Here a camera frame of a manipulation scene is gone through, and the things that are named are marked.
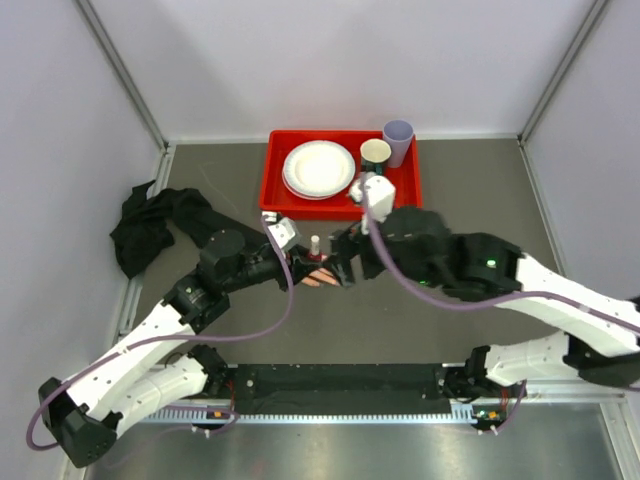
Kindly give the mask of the white nail polish brush cap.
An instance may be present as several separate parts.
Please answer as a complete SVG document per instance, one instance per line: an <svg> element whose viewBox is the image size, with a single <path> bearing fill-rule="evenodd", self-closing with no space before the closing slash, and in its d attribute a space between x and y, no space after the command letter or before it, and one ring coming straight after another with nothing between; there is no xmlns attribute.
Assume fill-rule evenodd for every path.
<svg viewBox="0 0 640 480"><path fill-rule="evenodd" d="M318 235L311 236L309 253L314 257L321 255L320 237Z"/></svg>

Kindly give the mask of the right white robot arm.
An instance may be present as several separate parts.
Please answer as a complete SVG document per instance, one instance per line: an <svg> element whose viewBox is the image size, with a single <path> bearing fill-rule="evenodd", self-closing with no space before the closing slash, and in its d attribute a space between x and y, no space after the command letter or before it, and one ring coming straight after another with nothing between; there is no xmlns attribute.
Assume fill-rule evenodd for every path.
<svg viewBox="0 0 640 480"><path fill-rule="evenodd" d="M445 384L455 397L487 396L500 386L577 375L605 387L639 385L639 301L599 294L546 268L520 247L487 233L455 234L442 216L417 207L394 210L371 237L356 223L330 237L328 267L353 283L358 257L367 279L390 270L425 301L428 288L447 296L443 307L520 312L555 333L512 345L472 350Z"/></svg>

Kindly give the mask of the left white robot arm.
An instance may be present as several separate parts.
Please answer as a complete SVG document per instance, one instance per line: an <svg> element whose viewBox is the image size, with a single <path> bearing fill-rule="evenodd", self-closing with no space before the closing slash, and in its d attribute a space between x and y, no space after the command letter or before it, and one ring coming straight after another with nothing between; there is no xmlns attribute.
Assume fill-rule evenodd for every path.
<svg viewBox="0 0 640 480"><path fill-rule="evenodd" d="M77 468L93 464L133 425L192 395L216 396L226 387L226 363L205 338L176 365L152 367L178 346L196 340L230 307L230 293L271 279L285 290L318 269L318 236L310 248L289 219L271 224L250 249L241 232L214 233L196 268L180 279L151 313L84 372L52 377L38 390L45 427Z"/></svg>

